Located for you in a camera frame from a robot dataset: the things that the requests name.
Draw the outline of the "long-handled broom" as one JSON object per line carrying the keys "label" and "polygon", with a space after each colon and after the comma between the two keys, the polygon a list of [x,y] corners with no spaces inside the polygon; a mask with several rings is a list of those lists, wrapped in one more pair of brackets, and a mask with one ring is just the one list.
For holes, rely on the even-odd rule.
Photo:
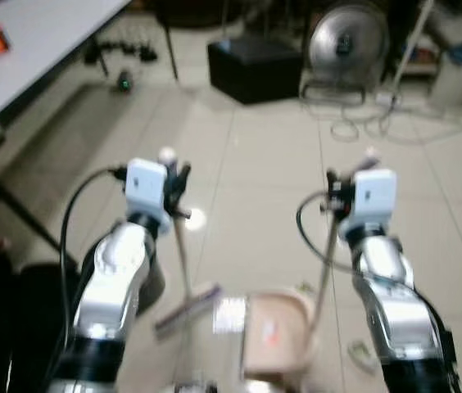
{"label": "long-handled broom", "polygon": [[[161,165],[166,165],[168,169],[169,162],[179,162],[179,158],[172,147],[162,147],[159,154],[157,154],[157,161]],[[178,307],[167,312],[163,318],[155,322],[155,336],[160,340],[167,340],[175,333],[189,329],[198,319],[202,318],[205,312],[215,309],[215,303],[221,295],[220,285],[217,284],[209,283],[198,289],[193,287],[185,240],[187,221],[189,219],[172,219],[179,268],[181,269],[183,281],[183,296]]]}

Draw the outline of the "beige long-handled dustpan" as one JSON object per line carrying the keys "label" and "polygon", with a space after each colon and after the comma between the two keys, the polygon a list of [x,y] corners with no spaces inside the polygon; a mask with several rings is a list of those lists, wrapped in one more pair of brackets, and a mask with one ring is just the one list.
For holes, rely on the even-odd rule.
{"label": "beige long-handled dustpan", "polygon": [[[377,167],[380,157],[367,147],[362,160],[346,171],[365,171]],[[297,229],[306,238],[303,210],[310,203],[321,202],[326,211],[326,188],[306,196],[296,210]],[[319,326],[326,288],[334,269],[352,273],[351,266],[335,261],[338,248],[339,222],[331,223],[324,247],[306,246],[321,263],[319,286],[307,291],[306,286],[286,287],[273,291],[254,292],[247,296],[242,334],[242,384],[250,393],[290,393],[301,390],[303,378],[312,367],[319,347],[316,331]]]}

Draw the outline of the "grey floor fan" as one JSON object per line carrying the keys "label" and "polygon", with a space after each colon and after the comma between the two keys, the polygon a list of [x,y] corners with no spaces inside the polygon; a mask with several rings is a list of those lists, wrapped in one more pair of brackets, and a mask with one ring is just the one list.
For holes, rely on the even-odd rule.
{"label": "grey floor fan", "polygon": [[310,77],[300,87],[305,102],[365,104],[391,46],[386,14],[370,0],[338,0],[314,23],[306,39]]}

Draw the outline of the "black round bin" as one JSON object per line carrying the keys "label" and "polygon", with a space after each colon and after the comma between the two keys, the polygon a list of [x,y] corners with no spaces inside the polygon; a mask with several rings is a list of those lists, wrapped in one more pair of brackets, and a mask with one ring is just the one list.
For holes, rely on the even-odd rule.
{"label": "black round bin", "polygon": [[166,288],[166,278],[155,251],[149,255],[146,266],[148,272],[138,289],[137,317],[145,314],[161,298]]}

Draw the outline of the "small device with green light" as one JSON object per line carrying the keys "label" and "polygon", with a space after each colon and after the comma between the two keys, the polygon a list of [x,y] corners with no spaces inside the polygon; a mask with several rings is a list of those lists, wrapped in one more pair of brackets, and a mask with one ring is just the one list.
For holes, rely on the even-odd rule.
{"label": "small device with green light", "polygon": [[115,90],[119,93],[130,93],[134,89],[133,72],[125,69],[119,72],[115,79]]}

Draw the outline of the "black box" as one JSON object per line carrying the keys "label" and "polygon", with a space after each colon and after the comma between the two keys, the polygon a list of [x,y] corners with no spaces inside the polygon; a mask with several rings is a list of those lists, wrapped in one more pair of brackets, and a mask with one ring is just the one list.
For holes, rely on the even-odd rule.
{"label": "black box", "polygon": [[243,105],[298,97],[303,56],[286,43],[257,36],[208,43],[210,86]]}

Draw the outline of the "black power strip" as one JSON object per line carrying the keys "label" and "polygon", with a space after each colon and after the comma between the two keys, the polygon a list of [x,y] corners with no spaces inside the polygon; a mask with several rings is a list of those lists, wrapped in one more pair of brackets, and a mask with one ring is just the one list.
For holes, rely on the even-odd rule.
{"label": "black power strip", "polygon": [[123,56],[137,57],[145,64],[156,62],[159,59],[156,49],[149,42],[133,42],[129,40],[89,40],[82,52],[82,60],[88,65],[106,67],[105,55],[108,52],[122,53]]}

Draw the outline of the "small crumpled litter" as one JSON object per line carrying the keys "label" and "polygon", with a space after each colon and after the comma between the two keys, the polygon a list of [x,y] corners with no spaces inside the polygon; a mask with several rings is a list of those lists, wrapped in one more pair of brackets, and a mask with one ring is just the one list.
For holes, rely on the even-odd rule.
{"label": "small crumpled litter", "polygon": [[380,367],[378,357],[362,341],[351,341],[347,345],[346,354],[356,368],[367,374],[375,374]]}

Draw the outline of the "white bucket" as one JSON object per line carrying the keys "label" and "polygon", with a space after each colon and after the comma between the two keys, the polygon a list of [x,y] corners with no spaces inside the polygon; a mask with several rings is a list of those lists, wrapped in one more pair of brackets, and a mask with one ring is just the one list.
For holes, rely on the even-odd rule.
{"label": "white bucket", "polygon": [[462,44],[441,55],[427,105],[437,111],[462,108]]}

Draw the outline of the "leaning white pole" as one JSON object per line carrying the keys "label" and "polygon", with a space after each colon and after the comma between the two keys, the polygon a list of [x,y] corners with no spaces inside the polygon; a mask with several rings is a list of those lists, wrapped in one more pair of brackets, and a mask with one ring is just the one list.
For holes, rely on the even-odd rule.
{"label": "leaning white pole", "polygon": [[389,93],[393,97],[398,97],[405,68],[410,63],[412,52],[414,52],[415,46],[417,46],[419,38],[422,36],[434,4],[436,4],[436,0],[423,0],[421,5],[419,5],[418,15],[414,18],[414,26],[411,27],[410,34],[407,36],[402,56],[400,56],[398,65],[395,67],[395,74],[392,81],[388,85]]}

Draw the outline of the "white table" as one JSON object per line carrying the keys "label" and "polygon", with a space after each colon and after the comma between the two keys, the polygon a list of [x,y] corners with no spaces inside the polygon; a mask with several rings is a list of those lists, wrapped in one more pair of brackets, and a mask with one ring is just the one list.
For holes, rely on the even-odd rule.
{"label": "white table", "polygon": [[[11,49],[0,55],[0,116],[44,76],[107,26],[131,0],[0,0],[0,29]],[[40,239],[59,241],[0,183],[0,201]]]}

